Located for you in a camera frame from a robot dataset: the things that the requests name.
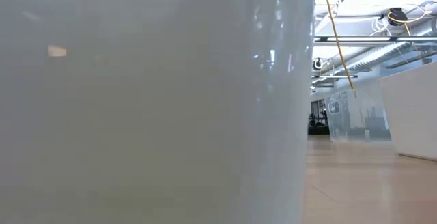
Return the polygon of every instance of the white cylindrical object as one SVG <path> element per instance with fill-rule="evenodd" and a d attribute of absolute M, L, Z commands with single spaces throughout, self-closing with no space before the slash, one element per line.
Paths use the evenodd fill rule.
<path fill-rule="evenodd" d="M 300 224 L 313 2 L 0 0 L 0 223 Z"/>

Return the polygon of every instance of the wooden floor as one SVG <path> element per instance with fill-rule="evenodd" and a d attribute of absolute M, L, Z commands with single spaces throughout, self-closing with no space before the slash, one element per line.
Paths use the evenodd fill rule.
<path fill-rule="evenodd" d="M 437 224 L 437 163 L 309 137 L 304 224 Z"/>

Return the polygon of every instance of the exposed duct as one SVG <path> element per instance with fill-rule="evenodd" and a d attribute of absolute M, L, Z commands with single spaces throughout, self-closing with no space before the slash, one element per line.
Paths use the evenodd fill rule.
<path fill-rule="evenodd" d="M 412 30 L 412 36 L 437 36 L 437 20 L 436 18 L 415 27 Z M 412 46 L 411 42 L 395 42 L 387 46 L 373 48 L 360 54 L 356 57 L 351 58 L 347 62 L 347 67 L 351 71 L 359 71 L 362 69 L 368 69 L 375 65 L 378 65 L 384 61 L 393 58 L 394 54 L 400 51 L 406 50 Z M 335 68 L 333 74 L 337 74 L 343 71 L 343 66 Z"/>

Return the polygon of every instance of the ceiling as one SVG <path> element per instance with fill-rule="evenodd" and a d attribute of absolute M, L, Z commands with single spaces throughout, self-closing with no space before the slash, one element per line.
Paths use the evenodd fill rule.
<path fill-rule="evenodd" d="M 384 14 L 384 17 L 386 17 L 390 8 L 402 8 L 402 11 L 407 14 L 408 20 L 421 18 L 408 24 L 412 33 L 414 33 L 414 28 L 417 25 L 423 24 L 437 15 L 437 0 L 329 0 L 329 2 L 332 10 L 336 13 L 334 21 L 339 36 L 369 37 L 406 34 L 404 25 L 400 27 L 389 25 L 381 32 L 376 31 L 378 30 L 375 26 L 376 22 L 381 17 L 381 14 Z M 328 14 L 326 0 L 315 0 L 314 14 L 315 36 L 333 36 L 334 32 L 330 19 L 324 19 Z M 378 22 L 378 26 L 382 28 L 383 22 Z M 346 61 L 369 49 L 369 47 L 341 47 Z M 312 75 L 323 74 L 341 65 L 336 45 L 315 46 L 313 49 L 313 59 L 317 58 L 320 58 L 325 64 L 321 70 L 313 71 Z"/>

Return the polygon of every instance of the light wood floor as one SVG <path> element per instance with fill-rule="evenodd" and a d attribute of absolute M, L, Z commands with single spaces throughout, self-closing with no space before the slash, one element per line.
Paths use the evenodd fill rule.
<path fill-rule="evenodd" d="M 437 224 L 437 163 L 309 137 L 304 224 Z"/>

